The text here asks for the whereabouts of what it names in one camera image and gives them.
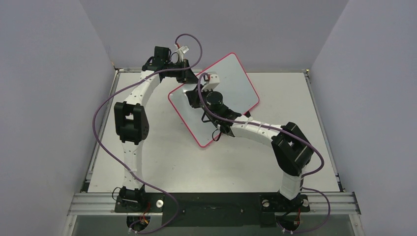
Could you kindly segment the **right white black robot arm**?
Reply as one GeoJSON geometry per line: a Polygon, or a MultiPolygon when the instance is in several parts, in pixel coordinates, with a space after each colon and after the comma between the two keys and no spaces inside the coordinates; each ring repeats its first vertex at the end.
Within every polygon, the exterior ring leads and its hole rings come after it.
{"type": "Polygon", "coordinates": [[[282,209],[308,206],[301,189],[306,176],[304,169],[310,163],[314,149],[295,123],[279,126],[254,120],[249,112],[241,114],[226,106],[218,91],[194,88],[186,91],[185,96],[192,108],[203,110],[202,122],[211,123],[220,135],[246,138],[272,148],[283,172],[277,192],[277,203],[282,209]]]}

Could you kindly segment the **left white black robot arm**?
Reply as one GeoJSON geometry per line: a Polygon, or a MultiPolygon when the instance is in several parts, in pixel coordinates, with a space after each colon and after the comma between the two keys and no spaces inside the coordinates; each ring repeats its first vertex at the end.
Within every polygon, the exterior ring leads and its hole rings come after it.
{"type": "Polygon", "coordinates": [[[169,48],[154,49],[154,56],[148,59],[142,68],[137,85],[123,102],[114,105],[116,134],[121,140],[124,163],[122,188],[117,198],[120,206],[133,211],[143,211],[148,207],[145,186],[139,181],[142,175],[142,149],[149,134],[149,121],[145,106],[154,90],[165,77],[175,77],[179,83],[193,83],[197,80],[189,69],[189,61],[184,54],[188,46],[178,46],[175,53],[178,61],[171,61],[169,48]]]}

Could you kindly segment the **pink framed whiteboard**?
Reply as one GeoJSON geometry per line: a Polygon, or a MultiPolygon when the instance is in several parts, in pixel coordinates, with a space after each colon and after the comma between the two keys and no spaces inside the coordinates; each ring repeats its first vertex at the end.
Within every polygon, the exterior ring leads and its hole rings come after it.
{"type": "MultiPolygon", "coordinates": [[[[259,103],[259,96],[235,53],[227,54],[202,72],[218,76],[219,84],[214,90],[222,93],[223,102],[234,112],[244,114],[259,103]]],[[[211,122],[203,122],[207,120],[202,118],[203,109],[190,106],[186,92],[195,87],[195,84],[180,85],[168,93],[168,100],[198,146],[205,148],[218,131],[211,122]]]]}

